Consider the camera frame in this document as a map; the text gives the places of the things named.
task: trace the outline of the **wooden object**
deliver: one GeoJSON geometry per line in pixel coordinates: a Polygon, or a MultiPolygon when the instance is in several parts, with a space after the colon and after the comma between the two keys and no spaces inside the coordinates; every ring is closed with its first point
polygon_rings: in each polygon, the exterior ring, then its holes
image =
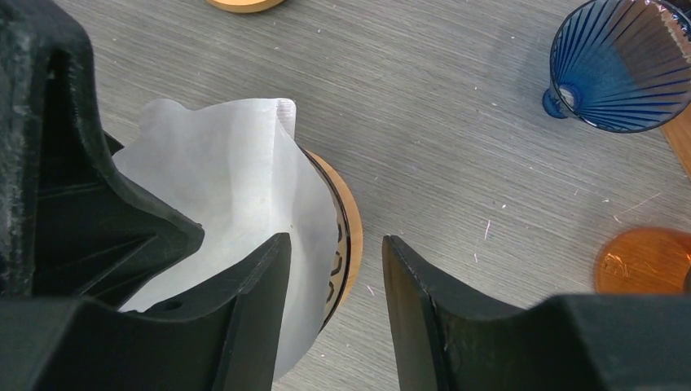
{"type": "Polygon", "coordinates": [[[207,0],[214,7],[236,14],[261,12],[278,6],[283,0],[207,0]]]}
{"type": "Polygon", "coordinates": [[[338,248],[329,281],[324,325],[355,284],[363,258],[363,224],[353,193],[331,165],[312,152],[307,157],[329,186],[337,208],[338,248]]]}
{"type": "Polygon", "coordinates": [[[691,175],[691,106],[663,125],[662,133],[686,174],[691,175]]]}

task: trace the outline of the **paper coffee filter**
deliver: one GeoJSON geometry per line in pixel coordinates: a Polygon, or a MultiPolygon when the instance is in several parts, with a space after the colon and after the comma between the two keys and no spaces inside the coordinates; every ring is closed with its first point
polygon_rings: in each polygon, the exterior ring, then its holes
{"type": "Polygon", "coordinates": [[[275,378],[319,333],[338,237],[330,191],[293,140],[295,118],[290,99],[197,111],[159,99],[143,110],[141,137],[113,156],[127,178],[205,230],[198,252],[149,281],[122,311],[147,310],[235,265],[273,234],[290,234],[275,378]]]}

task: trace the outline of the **table surface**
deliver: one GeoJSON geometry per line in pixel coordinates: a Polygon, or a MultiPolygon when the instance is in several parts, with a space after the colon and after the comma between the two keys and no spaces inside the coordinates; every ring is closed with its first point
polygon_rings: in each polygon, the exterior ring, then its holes
{"type": "Polygon", "coordinates": [[[103,124],[123,143],[153,99],[291,98],[298,143],[350,185],[362,270],[274,387],[299,391],[398,389],[383,235],[526,307],[591,292],[593,259],[620,231],[690,226],[689,180],[658,130],[543,112],[552,37],[580,3],[287,0],[232,15],[204,0],[58,0],[91,36],[103,124]]]}

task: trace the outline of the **dark rim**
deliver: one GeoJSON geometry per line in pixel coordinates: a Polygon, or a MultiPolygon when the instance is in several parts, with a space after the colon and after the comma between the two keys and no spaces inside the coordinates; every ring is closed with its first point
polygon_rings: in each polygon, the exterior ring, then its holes
{"type": "MultiPolygon", "coordinates": [[[[583,4],[581,7],[578,7],[578,8],[576,8],[575,10],[573,10],[573,11],[564,19],[564,21],[561,22],[561,25],[559,26],[559,29],[557,30],[557,33],[554,34],[554,39],[552,40],[552,47],[550,47],[550,49],[549,49],[549,79],[550,79],[550,80],[549,80],[549,83],[550,83],[550,85],[552,86],[552,88],[557,92],[557,96],[559,97],[559,100],[561,100],[561,102],[564,103],[564,106],[565,106],[566,108],[568,108],[569,111],[570,111],[573,115],[575,115],[578,119],[580,119],[581,121],[583,121],[583,122],[589,124],[590,126],[596,128],[596,129],[604,130],[605,132],[610,132],[610,133],[634,134],[634,133],[645,132],[645,131],[648,131],[648,130],[657,129],[657,128],[659,128],[660,126],[665,125],[667,122],[669,122],[669,121],[671,121],[671,120],[677,118],[677,117],[678,117],[678,116],[689,106],[689,104],[691,103],[691,101],[687,102],[682,108],[679,109],[678,112],[676,112],[673,116],[670,116],[670,117],[669,117],[668,119],[666,119],[665,121],[662,121],[662,122],[658,123],[658,124],[655,125],[655,126],[649,126],[649,127],[647,127],[647,128],[642,128],[642,129],[639,129],[639,130],[609,130],[609,129],[601,128],[601,127],[599,127],[599,126],[591,125],[591,122],[590,122],[590,121],[586,121],[585,118],[583,118],[583,116],[580,116],[580,115],[576,114],[573,110],[571,110],[571,109],[569,108],[569,105],[566,104],[566,101],[564,100],[564,97],[561,95],[561,92],[559,91],[559,86],[557,86],[557,84],[555,83],[555,79],[556,79],[556,78],[555,78],[555,74],[554,74],[554,66],[553,66],[553,64],[552,64],[552,53],[554,52],[554,49],[555,49],[555,47],[557,46],[557,38],[559,37],[559,33],[561,33],[561,31],[562,31],[562,29],[564,28],[564,26],[566,26],[566,22],[568,22],[568,21],[571,19],[571,17],[574,16],[574,15],[576,14],[576,12],[581,11],[582,9],[584,9],[585,7],[587,7],[588,5],[590,5],[591,3],[598,2],[598,1],[601,1],[601,0],[590,0],[590,1],[586,2],[585,4],[583,4]]],[[[673,13],[673,14],[678,15],[680,18],[684,18],[684,19],[686,20],[686,23],[687,23],[689,26],[691,26],[691,20],[690,20],[688,17],[686,17],[686,15],[684,14],[684,12],[682,12],[678,7],[675,7],[674,5],[670,4],[670,3],[667,2],[666,0],[651,0],[651,1],[652,1],[652,2],[656,2],[656,3],[658,3],[658,4],[661,4],[662,6],[664,6],[664,7],[665,7],[666,9],[668,9],[668,10],[672,10],[672,13],[673,13]]]]}
{"type": "Polygon", "coordinates": [[[343,200],[341,199],[341,195],[338,194],[336,186],[333,184],[333,181],[331,180],[331,178],[326,174],[326,171],[324,171],[323,167],[321,165],[319,165],[317,160],[315,160],[315,158],[312,157],[307,152],[307,150],[305,148],[303,148],[303,147],[299,147],[299,148],[302,151],[302,153],[305,154],[305,156],[307,156],[307,159],[310,161],[310,163],[322,174],[322,177],[324,177],[326,183],[328,184],[329,190],[331,190],[331,193],[335,195],[336,200],[338,201],[338,208],[341,210],[341,214],[343,215],[343,223],[345,225],[345,232],[343,233],[343,235],[345,236],[345,250],[347,251],[347,254],[346,254],[347,257],[345,257],[345,266],[344,266],[345,278],[343,279],[343,284],[341,285],[341,289],[338,290],[338,294],[336,295],[336,299],[334,301],[333,307],[328,312],[328,315],[327,315],[326,319],[324,320],[322,327],[319,329],[319,332],[321,332],[323,330],[323,328],[326,327],[326,323],[328,323],[328,321],[331,320],[331,317],[336,313],[336,309],[338,308],[338,305],[341,304],[341,299],[343,298],[343,294],[346,292],[346,285],[348,283],[348,277],[350,276],[350,223],[348,222],[348,213],[346,213],[346,207],[343,205],[343,200]]]}

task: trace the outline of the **blue ribbed glass cone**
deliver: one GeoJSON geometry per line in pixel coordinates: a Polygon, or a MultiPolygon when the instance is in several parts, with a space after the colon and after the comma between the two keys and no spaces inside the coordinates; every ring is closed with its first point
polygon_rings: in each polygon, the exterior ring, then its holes
{"type": "Polygon", "coordinates": [[[592,0],[560,27],[545,111],[613,132],[660,126],[691,101],[691,1],[592,0]]]}

